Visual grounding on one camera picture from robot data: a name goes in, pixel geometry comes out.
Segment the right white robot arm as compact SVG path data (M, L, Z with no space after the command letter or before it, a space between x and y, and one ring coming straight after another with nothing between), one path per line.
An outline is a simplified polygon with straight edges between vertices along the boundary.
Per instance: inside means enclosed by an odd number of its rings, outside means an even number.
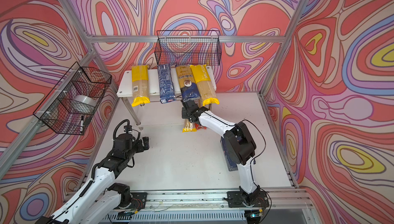
M182 101L182 105L183 119L211 129L224 139L230 159L237 164L241 199L251 205L260 193L260 186L254 181L252 167L257 146L247 125L227 121L194 101Z

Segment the dark blue spaghetti bag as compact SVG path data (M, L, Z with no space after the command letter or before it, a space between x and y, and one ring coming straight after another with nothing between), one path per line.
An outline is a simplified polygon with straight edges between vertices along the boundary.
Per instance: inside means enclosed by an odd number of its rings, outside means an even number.
M175 67L177 80L184 102L200 99L200 93L190 66L179 65Z

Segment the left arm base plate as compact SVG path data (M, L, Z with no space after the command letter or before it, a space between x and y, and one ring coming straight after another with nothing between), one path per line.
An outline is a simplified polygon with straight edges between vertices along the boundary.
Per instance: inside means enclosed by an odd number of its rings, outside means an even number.
M132 210L144 209L147 202L147 195L147 192L131 192L123 194L118 208Z

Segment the blue Barilla pasta box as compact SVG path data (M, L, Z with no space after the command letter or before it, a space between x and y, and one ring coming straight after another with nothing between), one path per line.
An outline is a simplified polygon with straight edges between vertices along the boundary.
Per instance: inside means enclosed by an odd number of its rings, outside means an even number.
M232 161L231 158L229 157L228 149L226 147L225 140L223 137L221 137L220 142L221 142L221 147L223 150L224 159L225 159L228 171L230 171L230 172L237 171L238 170L237 164L234 161Z

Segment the blue spaghetti box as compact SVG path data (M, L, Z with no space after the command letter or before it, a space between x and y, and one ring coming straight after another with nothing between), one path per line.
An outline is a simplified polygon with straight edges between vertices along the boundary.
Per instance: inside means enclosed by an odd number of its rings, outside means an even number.
M176 100L169 64L158 65L160 102L166 104Z

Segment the red spaghetti bag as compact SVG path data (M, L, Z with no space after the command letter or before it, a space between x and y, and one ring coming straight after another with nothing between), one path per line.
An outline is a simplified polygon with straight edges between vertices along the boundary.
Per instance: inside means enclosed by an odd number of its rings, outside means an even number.
M203 102L201 101L201 99L199 99L198 101L197 101L197 104L198 104L198 106L199 106L199 108L201 108L201 107L203 107ZM202 126L202 125L199 125L199 124L195 124L195 127L196 127L196 129L197 129L197 131L198 130L206 130L207 129L207 127L205 127L205 126Z

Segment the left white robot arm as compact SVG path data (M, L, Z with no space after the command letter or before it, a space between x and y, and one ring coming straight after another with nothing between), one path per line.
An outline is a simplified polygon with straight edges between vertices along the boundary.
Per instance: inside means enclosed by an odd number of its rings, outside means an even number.
M130 187L115 180L126 168L133 168L134 155L149 150L148 137L123 133L113 140L107 156L92 168L91 177L50 217L40 217L38 224L98 224L114 209L121 216L133 216L146 206L147 193L133 195Z

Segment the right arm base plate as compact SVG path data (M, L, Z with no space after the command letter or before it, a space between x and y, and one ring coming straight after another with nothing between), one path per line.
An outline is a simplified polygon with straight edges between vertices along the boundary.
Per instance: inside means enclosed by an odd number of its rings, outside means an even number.
M228 191L223 198L230 208L259 208L266 209L270 206L266 192L259 190L251 194L243 191Z

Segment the yellow spaghetti bag long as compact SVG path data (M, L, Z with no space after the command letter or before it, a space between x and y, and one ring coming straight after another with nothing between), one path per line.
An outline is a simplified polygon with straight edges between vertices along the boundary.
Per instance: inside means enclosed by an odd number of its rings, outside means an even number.
M149 66L137 65L132 67L132 107L150 103Z

